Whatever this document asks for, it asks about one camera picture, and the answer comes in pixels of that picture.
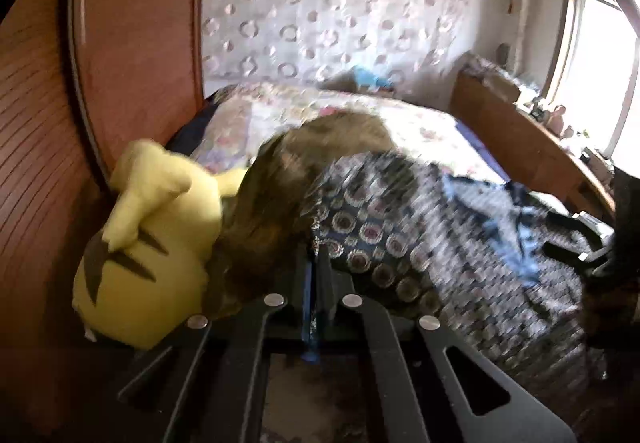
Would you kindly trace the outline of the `sheer circle-patterned curtain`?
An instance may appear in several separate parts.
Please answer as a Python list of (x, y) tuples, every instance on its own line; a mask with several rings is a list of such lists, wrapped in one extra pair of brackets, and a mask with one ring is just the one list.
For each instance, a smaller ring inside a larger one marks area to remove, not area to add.
[(362, 68), (440, 93), (475, 42), (478, 0), (202, 0), (204, 84), (324, 86)]

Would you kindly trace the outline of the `brown wooden wardrobe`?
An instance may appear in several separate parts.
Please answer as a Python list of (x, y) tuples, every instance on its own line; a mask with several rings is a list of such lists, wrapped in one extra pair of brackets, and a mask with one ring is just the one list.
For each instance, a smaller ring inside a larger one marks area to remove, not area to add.
[(198, 0), (15, 0), (1, 23), (1, 387), (75, 371), (67, 286), (132, 139), (202, 104)]

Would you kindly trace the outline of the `yellow Pikachu plush toy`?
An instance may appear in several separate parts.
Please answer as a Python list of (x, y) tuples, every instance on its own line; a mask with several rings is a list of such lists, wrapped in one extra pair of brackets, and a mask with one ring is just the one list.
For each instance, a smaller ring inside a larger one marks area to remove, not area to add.
[(74, 279), (72, 307), (87, 338), (150, 350), (201, 313), (222, 202), (245, 174), (212, 174), (152, 140), (128, 144), (111, 174), (115, 206)]

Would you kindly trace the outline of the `olive brown pillow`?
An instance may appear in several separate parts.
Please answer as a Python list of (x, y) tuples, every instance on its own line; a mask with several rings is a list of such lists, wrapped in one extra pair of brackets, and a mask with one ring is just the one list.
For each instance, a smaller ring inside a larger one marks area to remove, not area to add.
[(359, 112), (316, 118), (262, 144), (214, 244), (204, 313), (232, 314), (288, 279), (309, 227), (299, 217), (305, 195), (334, 160), (394, 148), (384, 122)]

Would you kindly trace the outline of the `bright window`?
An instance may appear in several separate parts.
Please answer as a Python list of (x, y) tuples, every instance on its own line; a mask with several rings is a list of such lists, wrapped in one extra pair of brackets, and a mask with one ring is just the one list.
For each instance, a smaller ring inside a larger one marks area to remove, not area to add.
[(588, 148), (611, 159), (639, 88), (639, 37), (614, 0), (567, 0), (560, 50), (546, 93)]

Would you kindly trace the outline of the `teal item behind bed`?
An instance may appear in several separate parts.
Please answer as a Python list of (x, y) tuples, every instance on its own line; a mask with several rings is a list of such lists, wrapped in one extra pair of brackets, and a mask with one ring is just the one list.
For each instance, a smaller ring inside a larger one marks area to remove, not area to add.
[(372, 73), (371, 70), (360, 66), (352, 69), (352, 81), (358, 91), (363, 92), (393, 92), (395, 86), (392, 81), (385, 77)]

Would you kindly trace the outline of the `floral bed quilt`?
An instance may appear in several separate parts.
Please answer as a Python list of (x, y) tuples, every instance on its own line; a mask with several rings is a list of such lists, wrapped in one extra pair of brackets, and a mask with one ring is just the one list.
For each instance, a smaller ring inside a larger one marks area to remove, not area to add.
[(499, 184), (509, 180), (471, 131), (434, 108), (271, 82), (221, 88), (213, 103), (216, 110), (191, 158), (214, 174), (250, 166), (262, 144), (277, 134), (322, 116), (352, 111), (380, 118), (399, 151), (413, 159), (439, 164), (456, 176)]

